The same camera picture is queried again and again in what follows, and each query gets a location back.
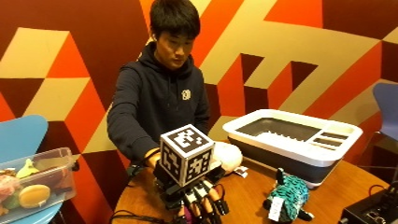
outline orange geometric wall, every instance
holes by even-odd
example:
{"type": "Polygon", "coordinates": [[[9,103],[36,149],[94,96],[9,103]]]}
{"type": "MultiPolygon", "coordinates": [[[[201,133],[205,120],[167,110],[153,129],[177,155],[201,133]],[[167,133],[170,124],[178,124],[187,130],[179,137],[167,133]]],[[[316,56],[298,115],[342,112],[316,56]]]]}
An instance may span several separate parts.
{"type": "MultiPolygon", "coordinates": [[[[48,119],[40,151],[69,147],[81,170],[68,223],[106,223],[127,161],[107,140],[105,113],[118,68],[147,35],[150,0],[0,0],[0,121],[48,119]]],[[[213,139],[259,108],[334,119],[364,134],[380,116],[375,82],[398,82],[398,1],[193,0],[201,33],[193,56],[205,76],[213,139]]]]}

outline green object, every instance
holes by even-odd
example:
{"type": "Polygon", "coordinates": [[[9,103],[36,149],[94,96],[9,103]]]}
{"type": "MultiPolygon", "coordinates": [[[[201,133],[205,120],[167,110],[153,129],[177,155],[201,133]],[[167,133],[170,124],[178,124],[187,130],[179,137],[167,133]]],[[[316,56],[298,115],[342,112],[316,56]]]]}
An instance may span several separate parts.
{"type": "Polygon", "coordinates": [[[33,167],[32,160],[26,159],[22,169],[20,169],[20,171],[16,173],[16,177],[21,179],[37,172],[38,172],[38,170],[33,167]]]}
{"type": "Polygon", "coordinates": [[[312,214],[302,209],[302,206],[310,198],[310,191],[304,181],[294,175],[286,175],[282,168],[275,171],[275,186],[265,200],[262,206],[266,209],[271,209],[274,198],[282,201],[282,206],[278,219],[274,220],[278,223],[290,223],[298,217],[302,220],[311,221],[312,214]]]}
{"type": "Polygon", "coordinates": [[[18,201],[18,196],[20,196],[20,192],[21,190],[16,190],[13,192],[13,194],[1,202],[2,206],[6,208],[6,209],[13,209],[13,208],[17,208],[20,206],[20,201],[18,201]]]}

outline young man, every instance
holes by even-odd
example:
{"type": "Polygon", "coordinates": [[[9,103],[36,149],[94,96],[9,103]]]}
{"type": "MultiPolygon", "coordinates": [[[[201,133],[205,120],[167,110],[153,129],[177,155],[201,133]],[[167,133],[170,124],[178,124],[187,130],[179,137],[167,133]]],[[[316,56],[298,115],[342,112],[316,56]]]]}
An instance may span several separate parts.
{"type": "MultiPolygon", "coordinates": [[[[162,133],[193,124],[207,134],[209,102],[190,56],[199,34],[197,9],[189,0],[154,0],[149,15],[154,41],[121,68],[106,117],[109,138],[131,163],[155,151],[162,133]]],[[[154,167],[158,158],[146,164],[154,167]]]]}

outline green plush toy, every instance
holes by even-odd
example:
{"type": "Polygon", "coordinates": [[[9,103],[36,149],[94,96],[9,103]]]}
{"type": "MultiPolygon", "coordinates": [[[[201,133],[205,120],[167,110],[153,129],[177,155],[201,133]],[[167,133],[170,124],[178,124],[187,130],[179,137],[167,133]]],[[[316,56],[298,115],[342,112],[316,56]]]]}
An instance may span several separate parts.
{"type": "Polygon", "coordinates": [[[292,222],[296,218],[312,220],[312,214],[302,209],[310,192],[304,181],[294,175],[286,175],[282,168],[275,172],[274,190],[262,203],[270,210],[269,219],[275,222],[292,222]]]}

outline cable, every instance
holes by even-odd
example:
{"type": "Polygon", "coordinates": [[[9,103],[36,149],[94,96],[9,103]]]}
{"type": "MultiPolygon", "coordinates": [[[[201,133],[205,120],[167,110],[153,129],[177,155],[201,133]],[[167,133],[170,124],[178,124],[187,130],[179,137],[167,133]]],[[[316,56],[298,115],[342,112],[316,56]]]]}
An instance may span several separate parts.
{"type": "Polygon", "coordinates": [[[371,196],[371,190],[372,190],[372,188],[374,187],[379,187],[379,188],[382,188],[382,189],[386,189],[383,186],[380,186],[380,185],[372,185],[372,186],[370,186],[370,189],[368,189],[368,195],[371,196]]]}
{"type": "Polygon", "coordinates": [[[154,154],[157,154],[161,150],[157,149],[154,150],[149,156],[146,156],[139,162],[137,165],[134,165],[133,167],[133,171],[131,171],[131,174],[130,176],[127,177],[127,181],[126,181],[126,187],[127,188],[133,188],[134,186],[133,185],[129,185],[129,182],[131,181],[131,179],[135,177],[135,175],[138,174],[138,170],[143,167],[145,165],[145,162],[149,160],[150,157],[153,157],[154,154]]]}
{"type": "Polygon", "coordinates": [[[110,219],[109,219],[109,224],[111,224],[113,220],[117,218],[130,218],[130,219],[137,219],[139,221],[150,222],[150,223],[159,223],[159,224],[167,224],[169,222],[165,222],[163,219],[155,218],[155,217],[147,217],[147,216],[138,216],[134,213],[126,211],[126,210],[118,210],[113,213],[110,219]]]}

